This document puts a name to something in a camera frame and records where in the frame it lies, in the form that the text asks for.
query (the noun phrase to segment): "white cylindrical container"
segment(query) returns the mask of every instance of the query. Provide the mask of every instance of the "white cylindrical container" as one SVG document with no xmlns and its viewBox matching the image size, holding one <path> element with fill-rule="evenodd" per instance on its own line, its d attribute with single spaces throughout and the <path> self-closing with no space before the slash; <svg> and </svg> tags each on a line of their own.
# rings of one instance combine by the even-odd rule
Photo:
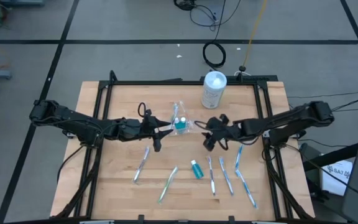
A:
<svg viewBox="0 0 358 224">
<path fill-rule="evenodd" d="M 201 103 L 208 109 L 217 108 L 226 87 L 227 79 L 218 71 L 208 72 L 204 79 L 204 93 Z"/>
</svg>

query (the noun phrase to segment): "wooden table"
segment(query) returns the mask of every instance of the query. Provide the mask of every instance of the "wooden table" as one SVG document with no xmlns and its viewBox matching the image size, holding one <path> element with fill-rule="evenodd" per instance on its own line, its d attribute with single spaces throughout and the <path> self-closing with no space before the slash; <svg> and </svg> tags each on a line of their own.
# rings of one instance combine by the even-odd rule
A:
<svg viewBox="0 0 358 224">
<path fill-rule="evenodd" d="M 98 82 L 84 82 L 76 110 L 92 116 Z M 268 82 L 273 113 L 288 110 L 288 101 L 282 82 Z M 153 115 L 168 121 L 172 115 L 174 101 L 184 101 L 192 120 L 207 121 L 212 116 L 227 114 L 231 121 L 256 118 L 257 110 L 252 86 L 227 86 L 221 103 L 214 110 L 205 109 L 200 97 L 202 86 L 113 86 L 109 107 L 109 119 L 136 118 L 140 102 L 146 102 Z M 265 112 L 263 93 L 260 91 Z M 99 119 L 102 116 L 101 105 Z M 139 166 L 145 146 L 152 141 L 119 142 L 104 141 L 101 166 L 98 176 L 93 215 L 94 219 L 136 220 L 139 214 L 146 220 L 227 220 L 234 215 L 236 220 L 274 220 L 272 199 L 265 162 L 261 158 L 262 142 L 243 150 L 240 170 L 247 181 L 259 209 L 254 209 L 244 190 L 242 182 L 234 173 L 234 161 L 238 142 L 229 142 L 229 150 L 216 145 L 213 152 L 203 146 L 201 130 L 181 136 L 169 136 L 162 140 L 162 150 L 150 150 L 149 158 L 140 174 L 138 184 L 133 184 L 135 170 Z M 289 144 L 296 146 L 295 140 Z M 65 157 L 79 146 L 76 139 L 68 140 Z M 212 157 L 216 184 L 216 196 L 211 193 L 207 155 Z M 78 188 L 85 150 L 70 160 L 62 170 L 57 186 L 51 215 L 60 212 Z M 227 183 L 219 165 L 223 156 L 227 173 L 232 182 L 234 196 L 230 195 Z M 196 180 L 190 161 L 195 159 L 203 169 L 205 177 Z M 282 159 L 288 188 L 299 204 L 314 216 L 305 173 L 300 154 L 293 149 L 282 149 Z M 171 184 L 162 205 L 157 200 L 172 169 L 179 170 Z M 281 191 L 278 190 L 281 214 L 285 217 Z M 81 214 L 85 214 L 88 192 L 84 195 Z"/>
</svg>

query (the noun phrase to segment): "white label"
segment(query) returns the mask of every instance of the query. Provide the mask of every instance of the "white label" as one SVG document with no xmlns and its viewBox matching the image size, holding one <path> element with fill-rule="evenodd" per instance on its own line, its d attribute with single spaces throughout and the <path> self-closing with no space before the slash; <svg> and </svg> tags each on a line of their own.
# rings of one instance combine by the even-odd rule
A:
<svg viewBox="0 0 358 224">
<path fill-rule="evenodd" d="M 212 90 L 207 86 L 204 86 L 203 98 L 201 99 L 202 104 L 209 109 L 215 108 L 218 106 L 221 99 L 223 90 Z"/>
</svg>

